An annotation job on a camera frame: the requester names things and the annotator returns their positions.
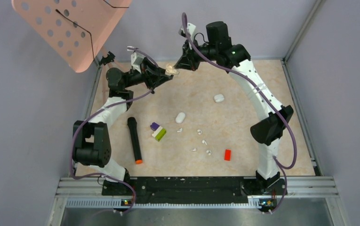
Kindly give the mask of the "beige earbud case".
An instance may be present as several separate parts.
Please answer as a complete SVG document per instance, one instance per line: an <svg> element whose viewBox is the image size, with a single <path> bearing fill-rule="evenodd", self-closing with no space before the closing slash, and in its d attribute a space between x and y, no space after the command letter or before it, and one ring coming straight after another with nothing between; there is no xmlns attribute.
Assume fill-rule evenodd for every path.
<svg viewBox="0 0 360 226"><path fill-rule="evenodd" d="M167 75L177 75L179 74L179 70L174 67L173 64L166 64L165 73Z"/></svg>

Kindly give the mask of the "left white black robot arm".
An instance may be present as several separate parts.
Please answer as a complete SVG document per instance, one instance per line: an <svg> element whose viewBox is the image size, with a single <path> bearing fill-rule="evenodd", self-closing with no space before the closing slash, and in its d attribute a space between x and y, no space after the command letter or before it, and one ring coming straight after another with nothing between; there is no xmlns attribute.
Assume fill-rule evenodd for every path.
<svg viewBox="0 0 360 226"><path fill-rule="evenodd" d="M105 104L87 120L76 121L73 125L72 160L97 170L109 181L119 194L127 194L131 189L130 180L125 178L127 170L112 157L109 128L125 113L136 100L129 87L144 83L148 92L173 79L161 68L143 57L137 66L128 72L112 67L106 71L109 97Z"/></svg>

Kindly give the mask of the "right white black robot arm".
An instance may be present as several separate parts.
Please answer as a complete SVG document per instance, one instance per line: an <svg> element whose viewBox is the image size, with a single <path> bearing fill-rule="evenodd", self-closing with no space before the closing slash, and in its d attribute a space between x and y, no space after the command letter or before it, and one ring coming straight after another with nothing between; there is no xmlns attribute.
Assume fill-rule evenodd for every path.
<svg viewBox="0 0 360 226"><path fill-rule="evenodd" d="M206 25L208 41L202 45L195 40L195 25L183 19L179 34L186 38L182 56L175 68L196 71L201 62L226 71L243 89L251 101L259 122L250 128L258 143L259 160L256 170L256 188L269 194L280 179L275 161L284 129L294 113L292 106L283 105L267 88L251 60L251 55L241 44L233 44L223 21Z"/></svg>

